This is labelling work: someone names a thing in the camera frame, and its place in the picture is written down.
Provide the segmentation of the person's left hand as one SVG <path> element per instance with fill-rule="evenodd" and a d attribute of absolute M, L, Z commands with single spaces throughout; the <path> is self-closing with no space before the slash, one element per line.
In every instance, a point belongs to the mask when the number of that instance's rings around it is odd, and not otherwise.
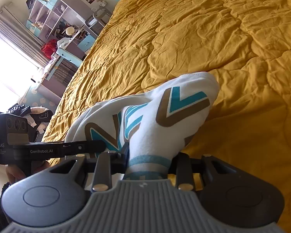
<path fill-rule="evenodd" d="M 49 167 L 50 164 L 47 161 L 32 162 L 31 173 L 36 174 Z M 25 173 L 17 165 L 5 165 L 5 171 L 11 185 L 26 178 Z"/>

